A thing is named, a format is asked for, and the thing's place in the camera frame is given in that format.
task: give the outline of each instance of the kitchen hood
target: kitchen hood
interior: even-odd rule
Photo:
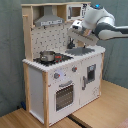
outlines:
[[[43,13],[44,16],[34,22],[36,27],[64,23],[64,19],[53,15],[52,5],[44,6]]]

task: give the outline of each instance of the backsplash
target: backsplash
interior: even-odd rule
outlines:
[[[63,23],[57,25],[49,25],[42,27],[35,27],[31,31],[33,58],[39,57],[40,51],[53,50],[61,52],[67,49],[70,37],[67,31],[72,23]],[[77,40],[74,40],[75,47],[77,47]]]

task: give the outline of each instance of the oven window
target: oven window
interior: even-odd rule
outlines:
[[[73,103],[73,85],[56,92],[56,111]]]
[[[80,16],[81,7],[72,7],[72,17]]]

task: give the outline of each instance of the table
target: table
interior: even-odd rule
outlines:
[[[128,89],[102,80],[101,97],[71,117],[87,128],[115,128],[128,118]]]
[[[23,109],[0,118],[0,128],[44,128],[37,119]],[[69,118],[64,118],[50,128],[81,128]]]

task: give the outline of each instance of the stove top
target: stove top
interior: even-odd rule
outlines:
[[[67,56],[67,55],[63,55],[63,54],[60,54],[60,53],[57,53],[59,54],[60,56],[62,56],[61,60],[54,60],[54,61],[50,61],[50,62],[45,62],[45,61],[41,61],[40,58],[36,58],[36,59],[33,59],[34,62],[37,62],[39,64],[42,64],[44,66],[52,66],[52,65],[55,65],[55,64],[58,64],[58,63],[62,63],[64,61],[67,61],[67,60],[70,60],[70,59],[73,59],[73,57],[70,57],[70,56]]]

